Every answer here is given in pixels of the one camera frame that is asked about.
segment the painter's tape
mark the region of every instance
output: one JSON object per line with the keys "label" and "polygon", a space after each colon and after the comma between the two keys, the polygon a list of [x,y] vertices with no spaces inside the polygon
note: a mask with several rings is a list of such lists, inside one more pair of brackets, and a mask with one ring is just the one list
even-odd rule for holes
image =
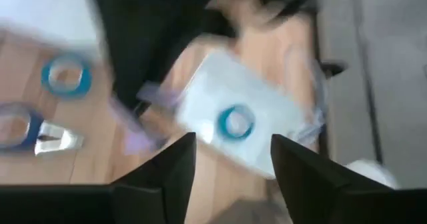
{"label": "painter's tape", "polygon": [[0,150],[27,149],[35,145],[40,126],[44,121],[40,113],[24,103],[13,102],[0,104],[0,115],[16,115],[26,117],[29,120],[25,135],[17,140],[0,143]]}
{"label": "painter's tape", "polygon": [[[79,83],[73,89],[67,88],[59,84],[52,85],[49,80],[52,68],[56,65],[66,65],[63,63],[70,62],[75,65],[78,65],[81,68],[81,77]],[[58,55],[48,61],[41,70],[41,84],[45,86],[47,90],[49,90],[52,94],[65,99],[83,97],[89,92],[92,84],[90,62],[86,58],[74,53],[65,53]]]}
{"label": "painter's tape", "polygon": [[[243,127],[238,127],[237,130],[232,130],[230,123],[236,120],[232,120],[232,115],[238,115],[237,122],[238,125],[243,125]],[[255,126],[255,117],[254,114],[244,105],[233,105],[226,110],[222,111],[218,116],[218,130],[220,134],[230,140],[242,141],[251,135]]]}

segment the silver object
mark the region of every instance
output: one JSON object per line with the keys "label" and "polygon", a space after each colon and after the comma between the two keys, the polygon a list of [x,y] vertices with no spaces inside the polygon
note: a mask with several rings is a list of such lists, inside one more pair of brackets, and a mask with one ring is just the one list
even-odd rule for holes
{"label": "silver object", "polygon": [[40,126],[39,138],[35,144],[35,155],[58,151],[79,149],[83,145],[83,136],[70,129],[60,127],[48,121]]}

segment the hardwood floor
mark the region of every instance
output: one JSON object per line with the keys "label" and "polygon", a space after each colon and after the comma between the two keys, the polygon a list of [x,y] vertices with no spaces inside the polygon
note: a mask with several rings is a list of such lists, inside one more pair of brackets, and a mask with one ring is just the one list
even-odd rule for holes
{"label": "hardwood floor", "polygon": [[[284,93],[290,93],[307,110],[314,106],[310,70],[304,64],[310,56],[310,23],[296,16],[275,28],[254,27],[253,0],[217,0],[212,5],[228,7],[242,33],[237,43],[214,37],[200,37],[177,60],[163,84],[182,90],[200,61],[216,47],[228,47],[242,61]],[[40,71],[59,50],[8,33],[0,32],[0,101],[34,104],[46,119],[80,131],[84,147],[76,152],[49,157],[0,156],[0,183],[105,183],[126,174],[155,153],[123,154],[123,127],[111,115],[108,103],[111,78],[105,65],[93,68],[93,86],[81,100],[61,101],[40,85]],[[287,50],[292,54],[285,63]],[[159,113],[149,110],[144,119],[153,122]],[[158,125],[171,135],[182,131],[171,123]],[[266,181],[243,167],[198,145],[197,165],[186,223],[209,223],[239,199],[265,200]]]}

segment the white object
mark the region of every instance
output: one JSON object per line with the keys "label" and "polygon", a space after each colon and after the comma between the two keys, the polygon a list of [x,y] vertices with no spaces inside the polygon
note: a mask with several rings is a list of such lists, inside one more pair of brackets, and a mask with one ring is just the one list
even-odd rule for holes
{"label": "white object", "polygon": [[[245,105],[254,114],[253,132],[244,140],[222,137],[219,114]],[[183,92],[177,122],[195,131],[207,145],[266,178],[274,178],[272,134],[290,136],[305,127],[304,113],[290,99],[258,78],[226,51],[209,54]]]}
{"label": "white object", "polygon": [[399,187],[391,172],[375,161],[361,159],[346,165],[346,167],[355,173],[359,173],[393,189],[397,189]]}
{"label": "white object", "polygon": [[99,55],[102,33],[91,4],[91,0],[0,0],[0,27]]}
{"label": "white object", "polygon": [[83,145],[83,136],[76,134],[70,129],[44,121],[40,126],[39,136],[51,139],[38,139],[35,143],[34,153],[36,156],[58,151],[76,150]]}

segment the purple object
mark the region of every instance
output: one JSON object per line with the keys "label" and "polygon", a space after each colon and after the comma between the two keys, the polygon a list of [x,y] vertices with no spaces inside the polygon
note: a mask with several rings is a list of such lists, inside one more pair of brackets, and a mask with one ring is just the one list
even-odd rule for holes
{"label": "purple object", "polygon": [[157,151],[166,144],[166,138],[145,130],[142,123],[133,118],[117,99],[112,98],[110,103],[116,121],[125,127],[125,155],[140,151]]}
{"label": "purple object", "polygon": [[138,92],[137,98],[153,104],[173,109],[179,100],[179,93],[160,88],[160,85],[147,82]]}

